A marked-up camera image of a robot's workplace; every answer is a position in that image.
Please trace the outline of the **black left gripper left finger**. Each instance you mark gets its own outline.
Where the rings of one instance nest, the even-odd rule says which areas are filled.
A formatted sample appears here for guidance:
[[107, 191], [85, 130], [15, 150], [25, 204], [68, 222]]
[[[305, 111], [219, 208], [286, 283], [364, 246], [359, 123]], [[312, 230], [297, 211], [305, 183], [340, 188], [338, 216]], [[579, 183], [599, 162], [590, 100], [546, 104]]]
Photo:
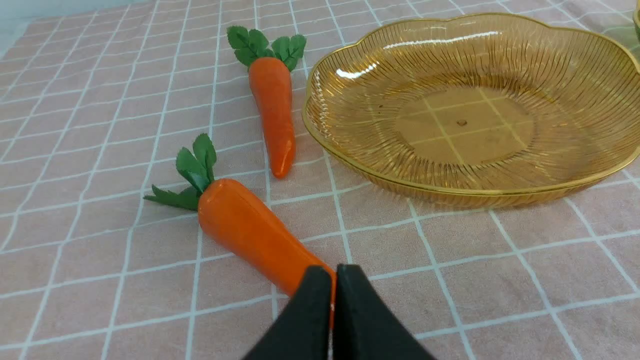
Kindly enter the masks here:
[[326, 360], [331, 299], [331, 276], [321, 266], [309, 266], [275, 322], [243, 359]]

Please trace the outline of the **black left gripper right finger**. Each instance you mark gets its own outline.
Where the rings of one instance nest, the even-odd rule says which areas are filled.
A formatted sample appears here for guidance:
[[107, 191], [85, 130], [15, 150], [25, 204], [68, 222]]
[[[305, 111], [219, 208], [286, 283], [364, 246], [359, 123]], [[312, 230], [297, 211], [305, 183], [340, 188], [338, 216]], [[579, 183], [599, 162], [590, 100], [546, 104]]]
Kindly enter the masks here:
[[334, 305], [334, 360], [434, 360], [387, 307], [363, 269], [339, 264]]

